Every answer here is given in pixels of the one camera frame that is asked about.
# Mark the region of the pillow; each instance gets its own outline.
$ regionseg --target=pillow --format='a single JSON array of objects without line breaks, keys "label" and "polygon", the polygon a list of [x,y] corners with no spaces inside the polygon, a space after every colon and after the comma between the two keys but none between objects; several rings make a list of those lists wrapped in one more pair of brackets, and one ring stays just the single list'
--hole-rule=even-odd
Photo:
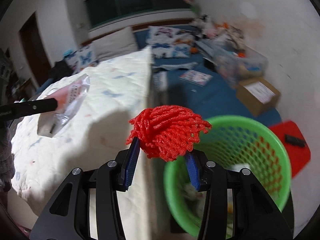
[{"label": "pillow", "polygon": [[75,73],[79,73],[86,67],[96,67],[98,64],[98,60],[95,56],[92,44],[83,46],[81,49],[78,49],[76,52],[76,56],[78,58],[78,64]]},{"label": "pillow", "polygon": [[146,43],[152,46],[156,58],[190,57],[194,43],[191,31],[169,27],[149,26]]},{"label": "pillow", "polygon": [[109,34],[92,42],[98,60],[103,61],[138,51],[131,27]]},{"label": "pillow", "polygon": [[78,66],[78,57],[77,57],[77,52],[74,52],[72,54],[69,54],[64,57],[65,62],[71,68],[73,71],[76,70]]}]

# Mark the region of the cardboard box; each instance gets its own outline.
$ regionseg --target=cardboard box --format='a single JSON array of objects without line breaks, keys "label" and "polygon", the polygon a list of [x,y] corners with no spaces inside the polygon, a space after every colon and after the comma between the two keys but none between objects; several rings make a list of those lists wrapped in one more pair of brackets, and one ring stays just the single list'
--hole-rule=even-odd
[{"label": "cardboard box", "polygon": [[251,78],[239,82],[236,97],[248,108],[253,116],[273,108],[281,93],[263,78]]}]

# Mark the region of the red yarn ball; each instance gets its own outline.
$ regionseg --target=red yarn ball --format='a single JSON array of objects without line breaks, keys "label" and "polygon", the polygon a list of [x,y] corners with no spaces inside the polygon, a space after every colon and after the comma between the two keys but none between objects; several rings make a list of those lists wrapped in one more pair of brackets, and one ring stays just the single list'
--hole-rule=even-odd
[{"label": "red yarn ball", "polygon": [[127,139],[140,139],[140,147],[149,159],[160,157],[174,161],[179,155],[193,150],[193,143],[199,143],[199,133],[207,133],[212,125],[202,120],[199,114],[182,106],[158,106],[147,108],[129,121],[133,130]]}]

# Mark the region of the window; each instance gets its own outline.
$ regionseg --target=window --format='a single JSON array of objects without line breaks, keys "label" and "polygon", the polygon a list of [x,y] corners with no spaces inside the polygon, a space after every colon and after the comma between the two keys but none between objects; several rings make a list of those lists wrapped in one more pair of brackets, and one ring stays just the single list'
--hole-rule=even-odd
[{"label": "window", "polygon": [[92,27],[142,12],[189,8],[182,0],[86,0]]}]

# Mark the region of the bed frame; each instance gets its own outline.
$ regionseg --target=bed frame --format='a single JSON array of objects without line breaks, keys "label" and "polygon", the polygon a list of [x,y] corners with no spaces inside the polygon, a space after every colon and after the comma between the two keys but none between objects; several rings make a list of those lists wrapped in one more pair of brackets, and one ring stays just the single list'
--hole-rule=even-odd
[{"label": "bed frame", "polygon": [[[146,29],[148,28],[148,26],[168,26],[168,25],[183,25],[183,24],[189,24],[190,22],[192,22],[192,18],[185,18],[185,19],[169,19],[169,20],[162,20],[162,21],[155,21],[155,22],[147,22],[147,23],[141,23],[141,24],[137,24],[137,25],[133,25],[132,26],[132,30],[133,31],[140,31],[140,30],[143,30],[143,29]],[[114,33],[116,31],[119,31],[121,30],[122,28],[120,29],[117,29],[117,30],[114,30],[114,31],[111,31],[111,32],[108,32],[108,33],[103,33],[99,36],[96,36],[92,39],[89,39],[87,41],[84,41],[81,43],[82,46],[86,46],[88,44],[90,44],[91,42],[95,41],[95,40],[98,40],[104,36],[107,36],[111,33]]]}]

